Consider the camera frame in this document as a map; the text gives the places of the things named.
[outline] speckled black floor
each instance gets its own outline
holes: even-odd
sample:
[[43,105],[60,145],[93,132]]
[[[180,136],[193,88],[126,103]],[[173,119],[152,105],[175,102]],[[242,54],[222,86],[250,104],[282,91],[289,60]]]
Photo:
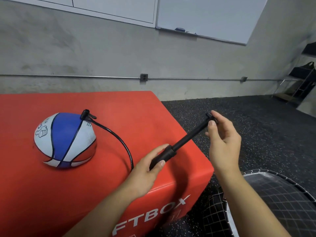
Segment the speckled black floor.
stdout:
[[[163,104],[185,131],[216,110],[230,119],[242,136],[241,171],[263,168],[279,172],[316,197],[316,118],[303,114],[270,96],[164,101]],[[209,139],[204,133],[193,141],[208,156]],[[192,210],[171,225],[148,234],[156,236],[203,236],[202,211],[219,186],[215,176]]]

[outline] basketball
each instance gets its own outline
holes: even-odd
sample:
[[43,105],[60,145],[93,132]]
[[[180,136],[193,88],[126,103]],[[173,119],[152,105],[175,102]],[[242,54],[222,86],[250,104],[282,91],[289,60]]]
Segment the basketball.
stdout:
[[41,161],[56,168],[86,163],[97,147],[91,123],[72,113],[56,113],[45,119],[35,130],[34,142]]

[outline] red foam box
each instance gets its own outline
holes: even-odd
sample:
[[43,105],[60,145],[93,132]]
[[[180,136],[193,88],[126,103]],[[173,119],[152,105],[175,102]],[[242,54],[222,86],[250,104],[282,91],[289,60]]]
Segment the red foam box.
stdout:
[[[98,147],[89,162],[68,170],[45,165],[36,154],[33,139],[45,118],[89,109],[98,122],[124,140],[134,164],[155,147],[174,144],[186,134],[147,91],[0,95],[0,105],[0,236],[61,236],[129,174],[124,147],[97,126],[93,129]],[[183,217],[213,170],[189,141],[166,163],[151,191],[126,209],[113,236],[143,236],[162,223]]]

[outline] whiteboard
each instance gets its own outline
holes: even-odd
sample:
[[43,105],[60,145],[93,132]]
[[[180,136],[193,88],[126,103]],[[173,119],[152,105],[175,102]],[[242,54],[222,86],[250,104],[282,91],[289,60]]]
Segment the whiteboard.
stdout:
[[267,0],[159,0],[156,28],[247,44]]

